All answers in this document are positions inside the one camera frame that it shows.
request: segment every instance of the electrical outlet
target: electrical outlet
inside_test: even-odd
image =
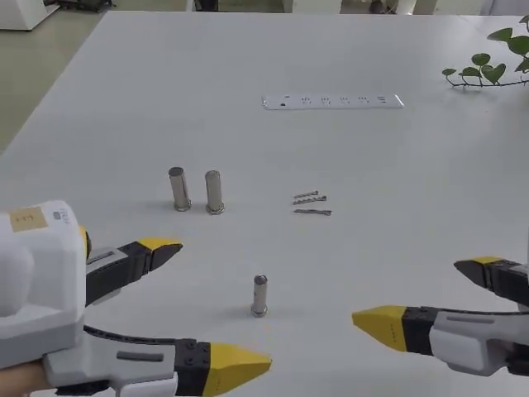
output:
[[[395,95],[265,95],[263,107],[267,110],[303,109],[371,109],[404,108],[404,103]]]

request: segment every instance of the plant stem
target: plant stem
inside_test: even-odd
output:
[[[529,80],[522,80],[522,81],[513,81],[511,83],[505,83],[505,84],[469,84],[469,83],[460,83],[460,84],[454,84],[450,80],[448,80],[450,84],[452,84],[452,87],[507,87],[508,85],[519,85],[519,84],[527,84],[529,83]]]

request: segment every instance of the floor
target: floor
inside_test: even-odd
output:
[[[415,0],[401,0],[407,13]],[[345,0],[344,13],[369,4]],[[117,0],[117,10],[185,11],[186,0]],[[220,0],[223,12],[283,12],[281,0]],[[59,11],[33,32],[0,31],[0,155],[83,44],[101,15]]]

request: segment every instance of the metal rod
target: metal rod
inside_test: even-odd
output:
[[[266,305],[266,290],[268,278],[265,275],[254,277],[254,303],[251,305],[251,313],[254,317],[264,317],[268,312]]]
[[[185,183],[183,168],[173,167],[169,170],[169,180],[173,190],[174,209],[183,212],[191,208],[191,200],[188,196],[188,186]]]
[[[313,192],[308,192],[308,193],[301,193],[301,194],[296,194],[294,196],[295,199],[302,199],[303,197],[308,197],[308,196],[318,196],[320,192],[318,192],[317,190],[314,190]]]
[[[293,205],[315,203],[317,201],[327,201],[327,196],[314,197],[314,198],[305,198],[303,200],[294,201]]]
[[[295,213],[315,213],[318,215],[327,215],[328,217],[332,215],[330,209],[296,209]]]
[[[218,171],[208,171],[206,173],[207,206],[206,209],[211,215],[218,215],[224,212],[222,202],[221,174]]]

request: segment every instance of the metal cylinder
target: metal cylinder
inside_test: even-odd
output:
[[[174,209],[187,211],[191,208],[191,200],[188,196],[188,186],[185,183],[183,168],[173,167],[169,170],[169,180],[173,189]]]
[[[251,313],[254,317],[264,317],[268,312],[266,305],[266,289],[268,288],[268,279],[265,275],[254,277],[254,303],[251,305]]]
[[[211,215],[218,215],[224,212],[222,202],[221,174],[218,171],[208,171],[206,173],[207,206],[206,209]]]

